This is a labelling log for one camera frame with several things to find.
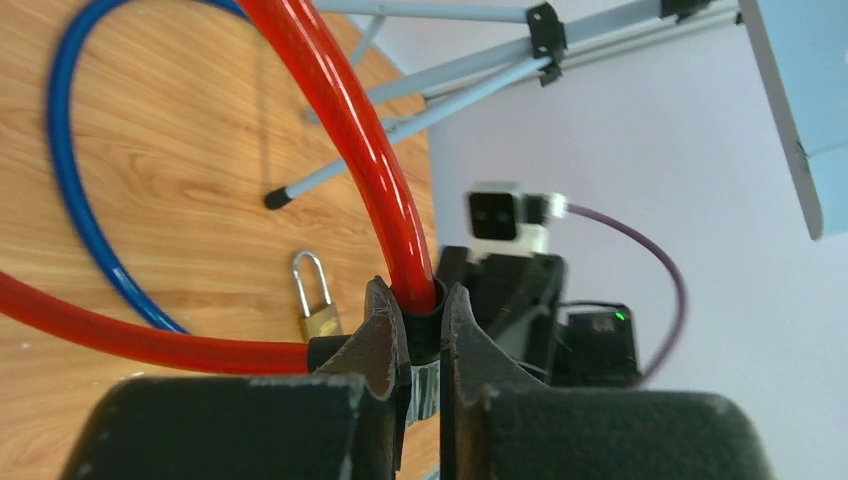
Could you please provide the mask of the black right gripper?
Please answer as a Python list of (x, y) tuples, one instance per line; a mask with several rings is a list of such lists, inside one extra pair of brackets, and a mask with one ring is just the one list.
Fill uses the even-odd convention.
[(489, 254), (474, 260), (467, 247), (440, 252), (436, 277), (469, 293), (478, 326), (530, 375), (549, 385), (555, 334), (568, 265), (563, 257)]

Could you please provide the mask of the brass padlock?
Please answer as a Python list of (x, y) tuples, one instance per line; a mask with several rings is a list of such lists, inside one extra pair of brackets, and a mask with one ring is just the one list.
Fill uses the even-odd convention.
[[(312, 263), (317, 275), (321, 301), (316, 305), (312, 305), (306, 295), (301, 268), (304, 261)], [(291, 273), (302, 311), (301, 329), (304, 339), (310, 341), (317, 337), (342, 335), (343, 329), (337, 306), (332, 299), (323, 264), (319, 257), (310, 250), (296, 252), (292, 259)]]

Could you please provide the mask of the red cable lock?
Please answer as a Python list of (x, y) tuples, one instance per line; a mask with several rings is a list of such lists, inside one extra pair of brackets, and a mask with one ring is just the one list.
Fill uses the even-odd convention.
[[(47, 143), (71, 221), (113, 286), (149, 321), (124, 323), (61, 301), (9, 275), (1, 278), (1, 310), (23, 324), (97, 351), (169, 368), (218, 374), (300, 374), (303, 343), (191, 336), (166, 319), (124, 270), (96, 222), (81, 186), (70, 134), (70, 91), (79, 53), (112, 1), (83, 7), (60, 38), (48, 78)], [(250, 20), (292, 74), (340, 152), (375, 229), (397, 305), (426, 314), (437, 306), (437, 283), (408, 183), (371, 101), (351, 64), (309, 1), (224, 1)]]

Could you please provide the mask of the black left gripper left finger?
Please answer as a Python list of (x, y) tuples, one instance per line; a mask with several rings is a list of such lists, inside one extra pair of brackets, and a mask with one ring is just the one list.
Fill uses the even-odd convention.
[(64, 479), (392, 479), (408, 401), (402, 315), (386, 283), (320, 368), (297, 376), (141, 377), (96, 405)]

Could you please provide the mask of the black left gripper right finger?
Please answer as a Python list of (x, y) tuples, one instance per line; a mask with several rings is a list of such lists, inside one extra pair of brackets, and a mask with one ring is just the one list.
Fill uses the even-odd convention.
[(451, 288), (442, 320), (445, 479), (771, 479), (753, 423), (701, 392), (544, 385)]

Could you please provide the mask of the blue cable lock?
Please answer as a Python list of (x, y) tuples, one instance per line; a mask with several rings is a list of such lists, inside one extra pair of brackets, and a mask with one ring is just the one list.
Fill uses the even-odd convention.
[(183, 252), (202, 240), (189, 235), (187, 227), (202, 220), (219, 225), (212, 203), (226, 206), (231, 193), (257, 192), (267, 171), (262, 157), (266, 142), (224, 132), (233, 123), (224, 117), (224, 107), (244, 101), (240, 90), (221, 82), (238, 62), (248, 62), (260, 72), (263, 41), (234, 1), (85, 1), (61, 34), (48, 75), (47, 145), (60, 198), (82, 245), (103, 278), (143, 322), (163, 332), (198, 333), (207, 322), (204, 313), (183, 308), (169, 315), (163, 310), (121, 262), (91, 204), (90, 196), (105, 184), (94, 177), (96, 154), (80, 147), (82, 137), (73, 122), (74, 81), (90, 35), (106, 16), (122, 8), (132, 18), (144, 10), (164, 14), (165, 31), (152, 35), (172, 42), (176, 59), (188, 60), (183, 71), (189, 78), (160, 84), (180, 96), (170, 101), (171, 108), (186, 106), (207, 117), (199, 122), (198, 133), (189, 133), (181, 119), (147, 127), (154, 136), (150, 145), (126, 149), (141, 154), (141, 173), (133, 173), (130, 158), (113, 169), (129, 196), (113, 210), (128, 209), (133, 218), (163, 224), (170, 230), (168, 239), (179, 243)]

